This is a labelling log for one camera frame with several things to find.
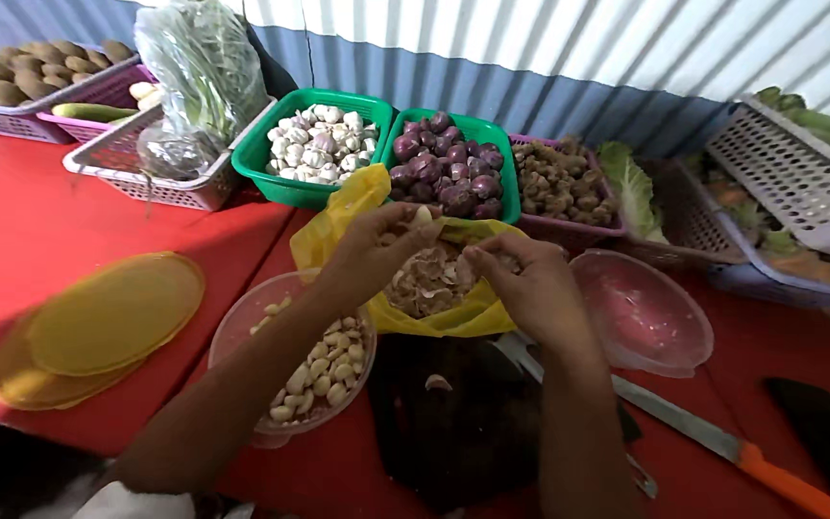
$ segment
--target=plastic container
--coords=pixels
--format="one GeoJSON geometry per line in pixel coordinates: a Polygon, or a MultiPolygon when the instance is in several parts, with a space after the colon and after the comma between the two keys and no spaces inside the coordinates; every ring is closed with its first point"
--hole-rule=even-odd
{"type": "Polygon", "coordinates": [[[139,200],[217,210],[223,206],[239,181],[232,169],[232,148],[257,124],[277,102],[270,98],[268,107],[261,111],[243,132],[213,162],[210,168],[195,180],[179,181],[150,178],[141,173],[136,140],[143,128],[162,119],[162,106],[157,105],[134,115],[127,122],[112,126],[103,133],[63,157],[63,167],[73,173],[97,176],[116,187],[123,194],[139,200]]]}
{"type": "MultiPolygon", "coordinates": [[[[551,148],[562,149],[558,140],[549,138],[516,134],[510,134],[508,138],[511,139],[512,144],[528,144],[533,140],[538,140],[551,148]]],[[[587,160],[588,169],[600,169],[600,164],[598,164],[597,158],[591,151],[588,152],[587,160]]],[[[606,179],[600,182],[597,190],[602,198],[613,198],[613,192],[610,191],[610,185],[608,185],[606,179]]],[[[521,213],[515,226],[532,238],[558,243],[572,252],[593,247],[605,238],[626,234],[626,225],[623,224],[623,219],[619,214],[613,218],[610,227],[597,227],[521,213]]]]}
{"type": "MultiPolygon", "coordinates": [[[[223,321],[217,327],[210,343],[210,354],[207,359],[207,367],[212,369],[216,364],[232,353],[239,345],[251,337],[249,329],[262,320],[265,313],[265,306],[280,304],[285,297],[290,296],[294,301],[306,291],[310,283],[319,273],[319,269],[308,269],[305,271],[288,272],[273,277],[255,288],[249,290],[236,304],[232,306],[223,321]]],[[[365,335],[363,340],[364,350],[367,352],[367,359],[364,363],[363,372],[358,377],[355,385],[348,393],[345,401],[336,407],[329,407],[324,397],[317,397],[313,409],[322,408],[323,412],[316,418],[297,425],[280,425],[268,417],[261,419],[255,426],[256,434],[252,444],[256,447],[266,449],[277,449],[285,445],[294,434],[311,431],[334,418],[338,413],[361,393],[370,371],[374,367],[376,354],[376,330],[367,314],[367,309],[360,307],[358,317],[364,322],[365,335]]]]}
{"type": "Polygon", "coordinates": [[[378,161],[386,146],[390,125],[393,124],[394,110],[388,102],[356,93],[303,88],[285,95],[268,116],[245,135],[242,143],[235,147],[232,165],[237,172],[251,178],[268,200],[303,209],[322,210],[329,202],[329,195],[339,190],[339,185],[312,184],[265,173],[265,166],[271,158],[268,131],[284,117],[292,117],[297,110],[306,110],[312,104],[338,106],[345,112],[356,111],[366,124],[369,124],[367,121],[375,123],[380,136],[374,149],[373,161],[378,161]]]}
{"type": "Polygon", "coordinates": [[[830,146],[754,96],[707,145],[805,246],[830,254],[830,146]]]}
{"type": "Polygon", "coordinates": [[[38,118],[37,113],[49,113],[54,104],[63,102],[98,102],[110,104],[110,101],[123,95],[129,96],[129,74],[131,68],[139,63],[139,54],[111,65],[98,74],[75,85],[61,88],[52,94],[35,100],[25,106],[0,106],[0,135],[20,136],[44,142],[65,144],[74,142],[75,138],[67,134],[58,125],[38,118]]]}
{"type": "MultiPolygon", "coordinates": [[[[146,69],[145,65],[136,65],[126,68],[124,71],[118,73],[123,76],[123,84],[126,85],[123,89],[113,89],[104,92],[104,96],[98,99],[87,100],[97,104],[107,104],[115,108],[136,108],[136,100],[129,93],[130,85],[139,83],[140,81],[147,81],[155,83],[155,77],[146,69]]],[[[121,84],[121,77],[117,77],[117,84],[121,84]]],[[[37,118],[41,121],[48,121],[59,125],[66,133],[75,137],[75,140],[86,143],[93,138],[101,135],[109,129],[116,126],[110,123],[98,123],[96,121],[86,121],[83,119],[74,119],[72,117],[61,117],[53,115],[51,112],[38,112],[37,118]]]]}
{"type": "Polygon", "coordinates": [[[791,307],[830,307],[830,284],[802,279],[771,267],[755,246],[744,236],[729,214],[719,206],[709,191],[683,162],[675,161],[683,178],[690,182],[699,200],[713,213],[732,236],[734,243],[750,263],[742,265],[712,265],[708,269],[709,282],[715,288],[745,297],[773,301],[791,307]]]}
{"type": "MultiPolygon", "coordinates": [[[[420,121],[421,117],[430,118],[435,112],[436,110],[428,110],[427,108],[409,108],[409,110],[397,115],[396,122],[393,123],[393,129],[390,130],[389,137],[386,140],[383,157],[380,160],[387,170],[399,164],[396,155],[393,153],[393,140],[402,135],[403,124],[407,121],[420,121]]],[[[521,216],[521,200],[517,194],[517,177],[514,175],[514,158],[511,154],[511,141],[508,139],[508,134],[504,133],[504,130],[498,124],[475,117],[451,113],[450,118],[454,120],[454,125],[463,132],[464,139],[474,138],[479,144],[491,142],[498,146],[501,151],[501,156],[504,157],[500,172],[501,187],[504,188],[504,194],[501,195],[501,206],[503,206],[501,221],[513,225],[521,216]]]]}
{"type": "Polygon", "coordinates": [[[713,353],[713,328],[687,292],[661,272],[610,250],[569,263],[611,366],[692,377],[713,353]]]}
{"type": "Polygon", "coordinates": [[[707,207],[676,162],[637,158],[636,164],[652,178],[653,202],[661,209],[662,230],[674,245],[643,240],[627,232],[610,248],[658,268],[705,270],[713,264],[748,262],[732,232],[707,207]]]}

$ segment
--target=pink plastic basket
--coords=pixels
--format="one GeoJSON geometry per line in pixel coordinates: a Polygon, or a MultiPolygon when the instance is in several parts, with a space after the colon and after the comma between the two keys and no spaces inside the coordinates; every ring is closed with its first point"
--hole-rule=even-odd
{"type": "Polygon", "coordinates": [[[66,144],[75,138],[58,124],[42,121],[39,112],[50,112],[54,104],[61,102],[104,102],[118,92],[127,94],[130,83],[127,74],[139,64],[139,54],[100,71],[81,83],[62,88],[25,106],[0,106],[0,135],[19,136],[44,142],[66,144]]]}
{"type": "MultiPolygon", "coordinates": [[[[115,88],[103,90],[98,99],[89,99],[86,102],[107,104],[108,106],[117,108],[136,108],[136,100],[130,95],[129,89],[130,85],[139,83],[140,81],[155,83],[156,79],[149,73],[145,65],[131,66],[117,73],[117,77],[111,82],[115,88]]],[[[114,127],[110,123],[97,123],[95,121],[73,119],[72,117],[61,117],[59,115],[53,115],[51,112],[39,112],[37,117],[41,121],[49,121],[59,125],[66,133],[74,136],[75,140],[83,143],[92,140],[114,127]]]]}
{"type": "MultiPolygon", "coordinates": [[[[511,134],[508,137],[511,139],[512,144],[528,144],[533,140],[538,140],[549,147],[561,149],[558,140],[516,134],[511,134]]],[[[589,168],[600,169],[598,160],[592,152],[588,153],[587,159],[589,168]]],[[[602,180],[600,185],[598,185],[598,194],[602,197],[613,196],[607,180],[602,180]]],[[[593,247],[593,245],[605,238],[626,234],[626,225],[619,215],[613,219],[611,227],[596,227],[583,223],[544,218],[533,214],[521,214],[521,218],[515,226],[527,233],[530,237],[558,243],[570,251],[581,251],[593,247]]]]}

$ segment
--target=red tablecloth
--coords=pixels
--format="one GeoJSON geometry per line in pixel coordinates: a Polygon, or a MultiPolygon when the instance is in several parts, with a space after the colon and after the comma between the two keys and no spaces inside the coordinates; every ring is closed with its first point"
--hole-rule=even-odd
{"type": "MultiPolygon", "coordinates": [[[[289,238],[312,217],[300,210],[251,285],[294,270],[289,238]]],[[[714,291],[695,274],[674,274],[707,312],[716,333],[713,356],[692,379],[618,371],[720,427],[758,443],[768,458],[824,488],[786,419],[760,386],[787,376],[830,391],[830,322],[819,312],[790,309],[714,291]]],[[[207,370],[206,356],[189,379],[207,370]]],[[[630,452],[658,481],[659,497],[643,498],[653,517],[796,517],[808,515],[678,432],[627,406],[645,437],[630,452]]],[[[303,517],[430,517],[414,492],[390,480],[379,460],[366,391],[324,426],[278,450],[245,447],[218,484],[234,498],[303,517]]],[[[471,507],[469,517],[536,513],[525,489],[471,507]]]]}
{"type": "Polygon", "coordinates": [[[148,208],[97,178],[65,171],[61,160],[71,149],[0,136],[0,340],[27,308],[132,254],[174,250],[196,261],[207,278],[191,322],[120,384],[64,411],[0,406],[1,424],[115,455],[178,391],[293,209],[257,203],[250,192],[214,213],[148,208]]]}

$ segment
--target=corrugated metal wall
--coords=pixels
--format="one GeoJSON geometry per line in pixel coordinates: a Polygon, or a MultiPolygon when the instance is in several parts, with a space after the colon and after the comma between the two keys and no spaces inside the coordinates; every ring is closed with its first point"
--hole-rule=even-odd
{"type": "MultiPolygon", "coordinates": [[[[699,147],[727,101],[771,84],[830,113],[830,0],[226,1],[282,69],[273,90],[357,91],[655,155],[699,147]]],[[[137,8],[0,0],[0,45],[129,42],[137,8]]]]}

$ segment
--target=green plastic basket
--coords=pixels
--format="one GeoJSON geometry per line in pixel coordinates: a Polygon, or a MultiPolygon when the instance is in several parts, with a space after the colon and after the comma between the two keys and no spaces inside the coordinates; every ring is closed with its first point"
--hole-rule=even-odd
{"type": "Polygon", "coordinates": [[[292,117],[297,110],[306,110],[312,104],[338,106],[345,112],[356,111],[361,114],[365,124],[376,123],[380,137],[376,141],[373,161],[379,160],[389,138],[390,125],[393,124],[394,109],[388,102],[356,93],[303,88],[285,95],[245,135],[232,153],[232,166],[242,175],[251,178],[265,198],[272,202],[322,210],[329,201],[329,195],[339,190],[338,185],[312,184],[265,173],[265,165],[271,160],[269,130],[284,117],[292,117]]]}
{"type": "MultiPolygon", "coordinates": [[[[393,140],[402,135],[403,124],[407,121],[421,121],[421,117],[430,118],[434,112],[434,110],[428,110],[427,108],[409,108],[409,110],[404,110],[397,115],[396,122],[393,123],[393,129],[389,130],[386,147],[383,149],[383,157],[380,160],[387,170],[399,164],[396,154],[393,153],[393,140]]],[[[498,146],[501,156],[504,157],[504,165],[501,167],[501,187],[504,188],[504,193],[501,195],[501,221],[514,224],[521,217],[521,202],[517,194],[517,176],[514,174],[514,159],[511,154],[511,141],[508,140],[508,134],[504,133],[504,130],[498,124],[475,117],[451,113],[450,118],[454,120],[456,127],[463,132],[465,139],[475,138],[479,144],[491,142],[498,146]]]]}

